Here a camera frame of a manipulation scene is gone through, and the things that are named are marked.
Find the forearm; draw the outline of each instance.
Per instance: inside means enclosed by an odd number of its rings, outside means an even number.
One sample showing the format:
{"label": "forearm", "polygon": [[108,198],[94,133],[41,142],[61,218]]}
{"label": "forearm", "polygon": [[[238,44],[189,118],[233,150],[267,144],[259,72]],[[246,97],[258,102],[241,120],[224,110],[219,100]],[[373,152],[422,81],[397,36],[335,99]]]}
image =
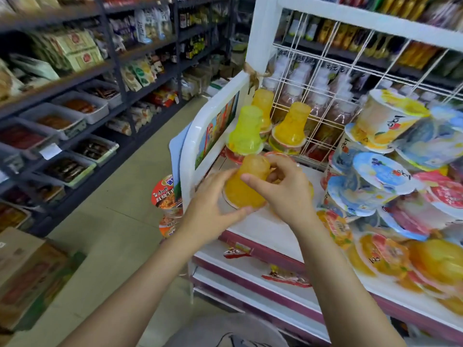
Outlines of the forearm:
{"label": "forearm", "polygon": [[292,229],[334,346],[405,346],[318,218]]}
{"label": "forearm", "polygon": [[161,297],[200,247],[179,231],[101,304],[60,347],[136,346]]}

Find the right hand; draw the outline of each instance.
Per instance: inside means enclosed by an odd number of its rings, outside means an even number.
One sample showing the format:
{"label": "right hand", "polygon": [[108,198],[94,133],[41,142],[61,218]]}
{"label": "right hand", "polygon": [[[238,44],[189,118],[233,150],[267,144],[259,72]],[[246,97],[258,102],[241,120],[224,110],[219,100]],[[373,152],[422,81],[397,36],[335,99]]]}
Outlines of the right hand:
{"label": "right hand", "polygon": [[[310,182],[302,169],[289,157],[271,155],[267,158],[276,169],[266,181],[251,174],[241,175],[241,180],[261,194],[290,227],[316,217]],[[278,179],[280,184],[272,184]]]}

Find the tiled floor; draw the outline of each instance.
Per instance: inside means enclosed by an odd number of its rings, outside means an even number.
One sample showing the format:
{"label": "tiled floor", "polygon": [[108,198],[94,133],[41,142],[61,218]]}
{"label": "tiled floor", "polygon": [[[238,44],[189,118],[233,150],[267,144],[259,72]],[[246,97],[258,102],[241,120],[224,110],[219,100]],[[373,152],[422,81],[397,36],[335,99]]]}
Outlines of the tiled floor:
{"label": "tiled floor", "polygon": [[[17,333],[8,347],[56,346],[153,253],[161,239],[161,214],[151,204],[151,191],[171,173],[169,141],[205,102],[188,103],[50,234],[88,257],[35,327]],[[139,346],[162,346],[194,316],[217,311],[200,299],[190,305],[189,283],[178,278]]]}

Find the ribbon bow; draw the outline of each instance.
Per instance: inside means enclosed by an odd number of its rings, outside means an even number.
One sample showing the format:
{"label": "ribbon bow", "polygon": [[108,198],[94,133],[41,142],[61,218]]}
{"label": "ribbon bow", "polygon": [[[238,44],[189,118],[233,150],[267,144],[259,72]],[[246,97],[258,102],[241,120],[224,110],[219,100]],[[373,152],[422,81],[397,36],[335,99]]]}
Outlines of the ribbon bow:
{"label": "ribbon bow", "polygon": [[267,78],[272,76],[273,74],[273,66],[270,64],[267,64],[267,69],[265,70],[264,74],[260,74],[256,72],[249,63],[245,62],[245,65],[243,66],[243,70],[249,74],[249,90],[248,94],[251,91],[251,89],[254,87],[256,90],[259,88],[259,78]]}

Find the hand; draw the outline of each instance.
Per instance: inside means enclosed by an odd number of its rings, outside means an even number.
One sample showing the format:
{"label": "hand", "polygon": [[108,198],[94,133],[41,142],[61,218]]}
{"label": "hand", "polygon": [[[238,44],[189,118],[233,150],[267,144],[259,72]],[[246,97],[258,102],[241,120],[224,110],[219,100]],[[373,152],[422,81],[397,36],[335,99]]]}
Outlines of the hand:
{"label": "hand", "polygon": [[[302,169],[289,157],[273,155],[268,159],[276,169],[267,181],[251,174],[241,175],[241,180],[261,194],[291,228],[299,225],[301,220],[316,217],[310,182]],[[278,179],[281,180],[279,185],[272,184]]]}
{"label": "hand", "polygon": [[217,239],[228,227],[254,211],[252,207],[244,207],[222,214],[218,208],[217,202],[225,182],[235,172],[236,169],[229,169],[207,176],[188,205],[179,231],[191,234],[200,247]]}

